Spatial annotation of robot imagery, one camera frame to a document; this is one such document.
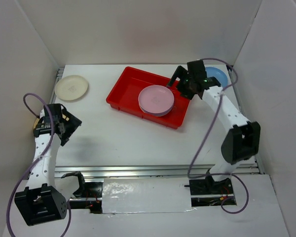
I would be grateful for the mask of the purple plate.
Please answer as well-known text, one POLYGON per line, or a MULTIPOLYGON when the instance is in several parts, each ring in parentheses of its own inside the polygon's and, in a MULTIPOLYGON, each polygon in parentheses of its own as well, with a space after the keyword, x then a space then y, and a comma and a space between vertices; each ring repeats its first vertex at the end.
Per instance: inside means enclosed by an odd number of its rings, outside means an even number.
POLYGON ((165 116, 166 114, 170 113, 173 109, 174 104, 171 106, 152 106, 152 105, 143 105, 140 104, 140 109, 145 113, 156 117, 165 116))

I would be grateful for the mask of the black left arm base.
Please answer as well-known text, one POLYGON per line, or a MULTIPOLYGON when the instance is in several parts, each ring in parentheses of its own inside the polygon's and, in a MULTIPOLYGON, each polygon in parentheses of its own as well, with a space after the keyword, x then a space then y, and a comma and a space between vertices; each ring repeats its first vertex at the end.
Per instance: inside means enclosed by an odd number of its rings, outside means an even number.
POLYGON ((71 209, 85 209, 102 213, 103 182, 86 182, 80 171, 61 176, 60 192, 69 201, 71 209))

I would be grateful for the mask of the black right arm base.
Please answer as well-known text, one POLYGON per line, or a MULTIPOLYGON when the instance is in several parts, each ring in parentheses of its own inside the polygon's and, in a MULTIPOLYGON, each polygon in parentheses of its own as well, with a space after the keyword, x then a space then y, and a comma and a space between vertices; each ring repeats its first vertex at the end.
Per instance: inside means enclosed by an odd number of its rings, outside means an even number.
POLYGON ((209 173, 207 170, 201 178, 189 179, 188 184, 184 185, 190 191, 191 206, 219 206, 224 200, 225 205, 235 205, 231 179, 225 178, 216 182, 209 173))

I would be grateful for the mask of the pink plate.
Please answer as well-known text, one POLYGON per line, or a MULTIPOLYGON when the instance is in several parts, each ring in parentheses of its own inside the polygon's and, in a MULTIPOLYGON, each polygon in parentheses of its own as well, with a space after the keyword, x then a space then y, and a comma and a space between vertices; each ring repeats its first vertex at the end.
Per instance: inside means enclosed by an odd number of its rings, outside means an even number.
POLYGON ((148 114, 165 114, 174 105, 173 92, 161 85, 145 87, 138 96, 139 107, 148 114))

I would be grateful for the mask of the blue plate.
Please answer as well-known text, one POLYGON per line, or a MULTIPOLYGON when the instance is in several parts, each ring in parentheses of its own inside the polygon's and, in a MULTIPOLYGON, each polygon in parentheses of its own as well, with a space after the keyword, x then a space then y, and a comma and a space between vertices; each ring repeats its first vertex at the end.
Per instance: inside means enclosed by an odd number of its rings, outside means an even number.
POLYGON ((216 67, 206 67, 205 71, 209 78, 215 77, 219 81, 222 87, 226 87, 229 85, 228 77, 222 70, 216 67))

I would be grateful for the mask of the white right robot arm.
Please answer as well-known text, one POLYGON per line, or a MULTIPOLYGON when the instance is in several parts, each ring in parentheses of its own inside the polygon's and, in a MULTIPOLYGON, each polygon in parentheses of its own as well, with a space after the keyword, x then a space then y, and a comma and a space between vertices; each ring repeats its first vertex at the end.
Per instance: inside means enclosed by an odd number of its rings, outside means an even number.
POLYGON ((205 145, 216 120, 219 120, 226 130, 221 145, 222 158, 206 173, 206 190, 217 193, 222 188, 222 181, 227 179, 240 163, 258 153, 260 124, 250 121, 234 106, 225 94, 232 85, 223 87, 216 77, 209 77, 203 60, 188 62, 186 68, 178 66, 167 87, 171 87, 175 80, 179 81, 176 89, 182 97, 191 100, 194 95, 198 95, 215 112, 199 150, 205 145))

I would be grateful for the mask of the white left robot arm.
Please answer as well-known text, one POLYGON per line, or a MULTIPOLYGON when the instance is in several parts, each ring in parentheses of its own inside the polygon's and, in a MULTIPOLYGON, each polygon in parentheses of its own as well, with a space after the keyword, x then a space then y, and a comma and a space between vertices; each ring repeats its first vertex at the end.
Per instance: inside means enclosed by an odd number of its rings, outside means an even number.
POLYGON ((37 164, 31 168, 23 191, 14 202, 28 226, 61 220, 66 217, 68 200, 87 193, 87 184, 79 171, 66 173, 55 180, 57 153, 67 144, 82 122, 62 104, 49 104, 43 109, 33 133, 37 164))

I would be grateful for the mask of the yellow plate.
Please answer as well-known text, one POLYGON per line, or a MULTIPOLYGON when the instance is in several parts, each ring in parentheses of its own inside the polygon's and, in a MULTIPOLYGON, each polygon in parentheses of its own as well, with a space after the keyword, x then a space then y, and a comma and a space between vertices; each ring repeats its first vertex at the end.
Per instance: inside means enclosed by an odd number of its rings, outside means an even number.
POLYGON ((37 118, 37 119, 35 120, 35 122, 34 122, 33 129, 35 129, 35 128, 36 128, 36 126, 37 126, 38 122, 39 122, 39 119, 37 118))

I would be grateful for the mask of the cream white plate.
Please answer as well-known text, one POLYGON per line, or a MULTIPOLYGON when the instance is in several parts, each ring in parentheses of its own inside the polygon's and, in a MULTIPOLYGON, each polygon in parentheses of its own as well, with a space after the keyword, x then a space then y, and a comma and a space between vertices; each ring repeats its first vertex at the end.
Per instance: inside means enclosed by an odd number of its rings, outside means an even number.
POLYGON ((87 92, 88 81, 78 75, 61 78, 55 85, 55 95, 63 101, 75 101, 87 92))

